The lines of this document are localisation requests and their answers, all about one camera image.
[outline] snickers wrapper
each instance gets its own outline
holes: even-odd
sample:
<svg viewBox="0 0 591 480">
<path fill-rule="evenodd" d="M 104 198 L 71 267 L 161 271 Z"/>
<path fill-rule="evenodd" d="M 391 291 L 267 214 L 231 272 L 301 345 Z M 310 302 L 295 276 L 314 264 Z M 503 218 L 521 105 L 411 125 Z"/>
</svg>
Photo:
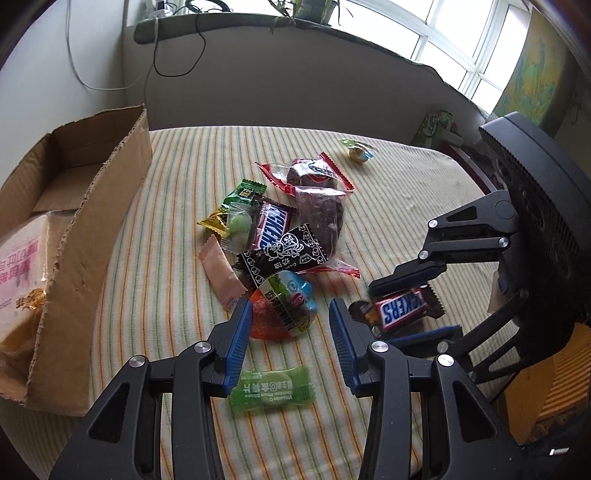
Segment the snickers wrapper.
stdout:
<svg viewBox="0 0 591 480">
<path fill-rule="evenodd" d="M 423 316 L 439 318 L 445 309 L 429 285 L 399 291 L 374 304 L 356 301 L 349 313 L 358 322 L 366 323 L 376 338 L 392 336 L 399 328 Z"/>
</svg>

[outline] box flap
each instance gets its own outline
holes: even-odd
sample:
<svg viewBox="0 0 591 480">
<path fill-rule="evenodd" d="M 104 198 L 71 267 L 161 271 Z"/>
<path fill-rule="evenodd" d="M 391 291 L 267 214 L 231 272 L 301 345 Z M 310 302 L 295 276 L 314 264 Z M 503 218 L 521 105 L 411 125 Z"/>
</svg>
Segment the box flap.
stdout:
<svg viewBox="0 0 591 480">
<path fill-rule="evenodd" d="M 0 237 L 29 220 L 37 200 L 59 169 L 55 140 L 47 134 L 29 150 L 0 188 Z"/>
<path fill-rule="evenodd" d="M 57 128 L 53 135 L 61 149 L 61 166 L 71 168 L 106 162 L 143 110 L 142 106 L 105 110 Z"/>
<path fill-rule="evenodd" d="M 53 179 L 39 198 L 34 213 L 76 210 L 103 164 L 67 168 Z"/>
<path fill-rule="evenodd" d="M 71 416 L 88 410 L 96 305 L 121 224 L 152 161 L 146 111 L 131 110 L 135 126 L 92 181 L 60 245 L 27 384 L 29 408 Z"/>
</svg>

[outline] white cable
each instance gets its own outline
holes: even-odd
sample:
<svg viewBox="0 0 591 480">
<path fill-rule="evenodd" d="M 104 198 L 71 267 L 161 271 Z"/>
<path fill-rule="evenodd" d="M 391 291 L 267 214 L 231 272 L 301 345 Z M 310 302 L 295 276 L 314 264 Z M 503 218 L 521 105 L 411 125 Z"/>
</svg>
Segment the white cable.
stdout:
<svg viewBox="0 0 591 480">
<path fill-rule="evenodd" d="M 127 87 L 119 87 L 119 88 L 96 88 L 96 87 L 91 87 L 90 85 L 87 85 L 84 83 L 84 81 L 80 78 L 80 75 L 78 75 L 78 72 L 76 71 L 76 67 L 74 66 L 74 59 L 72 58 L 72 49 L 70 48 L 70 17 L 72 14 L 72 0 L 68 0 L 68 6 L 67 6 L 67 11 L 66 11 L 66 47 L 68 49 L 68 60 L 70 60 L 70 67 L 72 67 L 72 72 L 74 73 L 74 77 L 76 77 L 76 79 L 86 88 L 90 89 L 90 90 L 98 90 L 100 92 L 114 92 L 117 90 L 127 90 L 128 88 L 133 87 L 133 85 L 135 85 L 136 83 L 138 83 L 138 81 L 140 80 L 140 78 L 142 78 L 144 75 L 140 74 L 140 76 L 138 76 L 134 82 L 131 85 L 128 85 Z"/>
</svg>

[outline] white wall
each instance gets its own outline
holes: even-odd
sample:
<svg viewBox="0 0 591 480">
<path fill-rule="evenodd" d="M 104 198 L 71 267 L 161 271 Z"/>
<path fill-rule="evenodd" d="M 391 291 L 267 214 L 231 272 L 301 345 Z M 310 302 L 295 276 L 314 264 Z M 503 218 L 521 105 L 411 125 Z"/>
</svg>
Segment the white wall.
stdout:
<svg viewBox="0 0 591 480">
<path fill-rule="evenodd" d="M 206 31 L 207 48 L 181 78 L 151 73 L 147 105 L 152 129 L 188 125 L 276 125 L 317 128 L 398 142 L 412 140 L 425 114 L 452 111 L 460 133 L 476 140 L 478 108 L 434 70 L 331 35 L 296 28 L 233 27 Z M 154 45 L 124 31 L 126 82 L 148 71 Z M 185 72 L 203 41 L 161 41 L 158 68 Z M 127 92 L 143 101 L 144 82 Z"/>
<path fill-rule="evenodd" d="M 27 30 L 0 70 L 0 184 L 46 132 L 106 108 L 123 92 L 93 92 L 74 78 L 66 51 L 67 0 L 57 0 Z M 72 0 L 70 41 L 82 79 L 122 86 L 124 0 Z"/>
<path fill-rule="evenodd" d="M 581 101 L 586 90 L 588 90 L 587 95 L 589 95 L 591 93 L 591 86 L 581 74 L 577 82 L 576 101 Z M 569 113 L 567 112 L 554 139 L 568 153 L 570 158 L 581 167 L 587 176 L 591 178 L 591 111 L 579 111 L 577 117 L 575 108 L 573 107 L 571 108 L 570 116 L 572 120 L 576 119 L 574 125 L 571 124 Z"/>
</svg>

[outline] candy wrapper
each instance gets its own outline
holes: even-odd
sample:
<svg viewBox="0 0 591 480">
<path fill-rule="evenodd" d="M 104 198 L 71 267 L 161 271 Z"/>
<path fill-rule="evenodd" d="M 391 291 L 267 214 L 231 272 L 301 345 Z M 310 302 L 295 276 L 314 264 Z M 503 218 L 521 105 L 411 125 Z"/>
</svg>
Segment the candy wrapper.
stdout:
<svg viewBox="0 0 591 480">
<path fill-rule="evenodd" d="M 338 253 L 338 241 L 345 221 L 345 200 L 348 192 L 318 187 L 296 187 L 298 219 L 310 225 L 324 254 L 329 258 L 322 266 L 301 270 L 301 273 L 338 271 L 359 278 L 359 270 L 344 262 Z"/>
<path fill-rule="evenodd" d="M 263 248 L 241 253 L 238 260 L 258 288 L 267 278 L 281 270 L 308 270 L 324 264 L 328 257 L 305 223 L 292 228 L 279 240 Z"/>
<path fill-rule="evenodd" d="M 423 316 L 437 319 L 445 314 L 445 309 L 433 289 L 423 285 L 399 291 L 375 303 L 355 301 L 349 306 L 349 313 L 358 322 L 369 325 L 374 337 L 385 339 Z"/>
<path fill-rule="evenodd" d="M 228 209 L 226 231 L 220 240 L 224 250 L 239 254 L 248 248 L 249 237 L 252 230 L 252 217 L 255 215 L 256 206 L 244 203 L 232 202 Z"/>
<path fill-rule="evenodd" d="M 279 240 L 290 229 L 296 209 L 269 198 L 255 199 L 260 208 L 252 230 L 252 247 L 264 248 Z"/>
<path fill-rule="evenodd" d="M 298 158 L 290 166 L 257 163 L 263 175 L 276 187 L 295 196 L 297 186 L 324 187 L 352 192 L 355 187 L 324 152 L 318 158 Z"/>
<path fill-rule="evenodd" d="M 357 163 L 365 163 L 375 155 L 375 149 L 363 142 L 344 138 L 339 143 L 349 150 L 349 158 Z"/>
<path fill-rule="evenodd" d="M 228 263 L 215 235 L 209 237 L 199 252 L 199 260 L 223 309 L 233 310 L 246 288 Z"/>
<path fill-rule="evenodd" d="M 310 283 L 287 270 L 267 278 L 251 302 L 251 337 L 260 340 L 286 340 L 307 332 L 318 312 Z"/>
<path fill-rule="evenodd" d="M 224 198 L 222 205 L 207 218 L 197 222 L 197 224 L 213 230 L 218 235 L 227 235 L 226 222 L 230 205 L 237 202 L 249 206 L 252 204 L 253 198 L 256 195 L 262 195 L 265 193 L 266 189 L 267 187 L 262 183 L 258 183 L 254 180 L 242 179 L 238 186 L 226 198 Z"/>
<path fill-rule="evenodd" d="M 258 408 L 306 405 L 316 399 L 307 367 L 259 372 L 242 370 L 238 385 L 230 395 L 234 412 Z"/>
</svg>

